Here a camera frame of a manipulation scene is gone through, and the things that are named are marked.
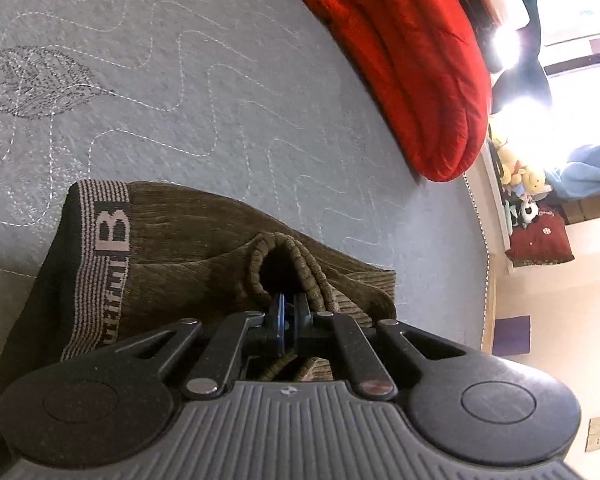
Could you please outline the purple foam block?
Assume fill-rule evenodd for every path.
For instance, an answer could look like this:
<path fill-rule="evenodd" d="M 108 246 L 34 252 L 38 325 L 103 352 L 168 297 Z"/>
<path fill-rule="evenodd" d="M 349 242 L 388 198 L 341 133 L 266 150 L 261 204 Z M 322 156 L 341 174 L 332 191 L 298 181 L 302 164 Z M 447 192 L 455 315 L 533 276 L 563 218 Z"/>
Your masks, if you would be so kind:
<path fill-rule="evenodd" d="M 492 353 L 494 356 L 522 356 L 530 352 L 531 318 L 497 318 L 494 325 Z"/>

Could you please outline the panda plush toy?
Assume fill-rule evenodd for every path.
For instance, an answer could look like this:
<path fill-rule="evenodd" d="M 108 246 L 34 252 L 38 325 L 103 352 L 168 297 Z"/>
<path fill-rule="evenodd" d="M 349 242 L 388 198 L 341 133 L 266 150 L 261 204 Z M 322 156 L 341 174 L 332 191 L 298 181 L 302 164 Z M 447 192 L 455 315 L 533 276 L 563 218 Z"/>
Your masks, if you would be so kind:
<path fill-rule="evenodd" d="M 527 226 L 530 226 L 531 223 L 535 222 L 535 219 L 539 214 L 538 204 L 531 198 L 510 204 L 508 209 L 509 218 L 512 220 L 512 226 L 514 228 L 518 226 L 518 228 L 525 229 Z"/>

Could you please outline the dark red cushion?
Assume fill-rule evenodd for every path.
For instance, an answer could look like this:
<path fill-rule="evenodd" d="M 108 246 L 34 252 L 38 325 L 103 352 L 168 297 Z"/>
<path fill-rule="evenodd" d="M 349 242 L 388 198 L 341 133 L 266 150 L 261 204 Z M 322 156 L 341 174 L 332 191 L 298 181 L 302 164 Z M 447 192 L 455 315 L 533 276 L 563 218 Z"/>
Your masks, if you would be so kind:
<path fill-rule="evenodd" d="M 507 258 L 520 266 L 554 266 L 574 259 L 565 221 L 555 209 L 541 208 L 525 228 L 514 226 Z"/>

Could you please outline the yellow plush toy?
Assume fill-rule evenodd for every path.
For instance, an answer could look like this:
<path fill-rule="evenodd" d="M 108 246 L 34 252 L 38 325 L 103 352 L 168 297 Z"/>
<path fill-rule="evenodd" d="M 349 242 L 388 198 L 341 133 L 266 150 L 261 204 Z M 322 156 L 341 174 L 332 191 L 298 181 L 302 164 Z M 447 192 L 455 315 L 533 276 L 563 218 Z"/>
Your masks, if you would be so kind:
<path fill-rule="evenodd" d="M 494 142 L 496 156 L 502 168 L 501 184 L 509 194 L 523 198 L 540 200 L 552 187 L 547 183 L 546 174 L 535 166 L 524 164 L 507 142 Z"/>

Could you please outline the red folded quilt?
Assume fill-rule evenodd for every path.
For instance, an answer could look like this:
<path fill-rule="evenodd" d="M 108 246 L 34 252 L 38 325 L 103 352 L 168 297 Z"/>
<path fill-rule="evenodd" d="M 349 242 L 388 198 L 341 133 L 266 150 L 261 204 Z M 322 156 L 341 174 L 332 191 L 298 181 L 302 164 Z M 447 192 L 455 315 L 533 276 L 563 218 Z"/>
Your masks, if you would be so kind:
<path fill-rule="evenodd" d="M 458 0 L 302 0 L 365 78 L 411 167 L 434 182 L 481 150 L 491 81 Z"/>

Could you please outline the wall power outlet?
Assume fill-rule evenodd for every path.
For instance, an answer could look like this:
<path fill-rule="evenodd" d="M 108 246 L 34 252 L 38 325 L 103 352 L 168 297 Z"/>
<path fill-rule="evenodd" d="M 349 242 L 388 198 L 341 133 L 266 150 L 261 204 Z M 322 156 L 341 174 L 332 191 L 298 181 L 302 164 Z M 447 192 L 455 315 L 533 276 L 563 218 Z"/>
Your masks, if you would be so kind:
<path fill-rule="evenodd" d="M 588 421 L 588 435 L 586 436 L 585 452 L 592 453 L 600 449 L 600 416 L 592 417 Z"/>

